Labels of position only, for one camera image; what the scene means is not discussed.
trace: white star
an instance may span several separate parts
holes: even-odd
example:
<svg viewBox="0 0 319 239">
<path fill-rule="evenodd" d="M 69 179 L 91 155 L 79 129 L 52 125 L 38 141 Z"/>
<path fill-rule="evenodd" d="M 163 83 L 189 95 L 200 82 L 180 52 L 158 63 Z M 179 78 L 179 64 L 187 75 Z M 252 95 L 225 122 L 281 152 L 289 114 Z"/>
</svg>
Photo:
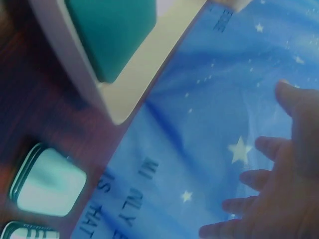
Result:
<svg viewBox="0 0 319 239">
<path fill-rule="evenodd" d="M 189 193 L 188 191 L 185 191 L 184 194 L 181 196 L 183 198 L 183 202 L 191 201 L 191 196 L 193 193 Z"/>
<path fill-rule="evenodd" d="M 301 59 L 299 56 L 295 56 L 294 59 L 296 60 L 297 63 L 304 65 L 305 61 Z"/>
<path fill-rule="evenodd" d="M 255 28 L 257 29 L 257 32 L 263 32 L 264 31 L 264 27 L 260 23 L 258 25 L 256 25 Z"/>
<path fill-rule="evenodd" d="M 252 148 L 253 147 L 251 147 L 251 146 L 246 146 L 244 144 L 242 136 L 240 136 L 237 144 L 232 144 L 232 145 L 228 146 L 228 150 L 232 151 L 234 154 L 233 161 L 231 163 L 234 163 L 238 160 L 241 160 L 244 162 L 244 164 L 248 164 L 247 153 Z"/>
</svg>

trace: dark wood surface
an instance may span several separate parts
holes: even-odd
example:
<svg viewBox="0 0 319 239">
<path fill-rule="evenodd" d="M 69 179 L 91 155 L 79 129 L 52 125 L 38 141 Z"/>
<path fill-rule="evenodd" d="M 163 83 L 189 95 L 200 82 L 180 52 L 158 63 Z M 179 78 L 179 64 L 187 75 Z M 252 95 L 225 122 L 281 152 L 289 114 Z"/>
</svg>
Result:
<svg viewBox="0 0 319 239">
<path fill-rule="evenodd" d="M 26 0 L 0 0 L 0 224 L 18 220 L 70 234 L 130 119 L 114 126 L 78 95 Z M 88 176 L 63 218 L 18 210 L 7 191 L 33 140 L 70 155 Z"/>
</svg>

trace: teal object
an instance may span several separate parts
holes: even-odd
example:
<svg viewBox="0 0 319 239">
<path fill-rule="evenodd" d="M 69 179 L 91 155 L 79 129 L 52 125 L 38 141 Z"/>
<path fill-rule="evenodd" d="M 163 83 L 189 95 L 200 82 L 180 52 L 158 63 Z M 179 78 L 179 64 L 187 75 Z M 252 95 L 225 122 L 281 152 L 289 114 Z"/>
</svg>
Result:
<svg viewBox="0 0 319 239">
<path fill-rule="evenodd" d="M 156 0 L 65 0 L 99 81 L 112 83 L 156 24 Z"/>
</svg>

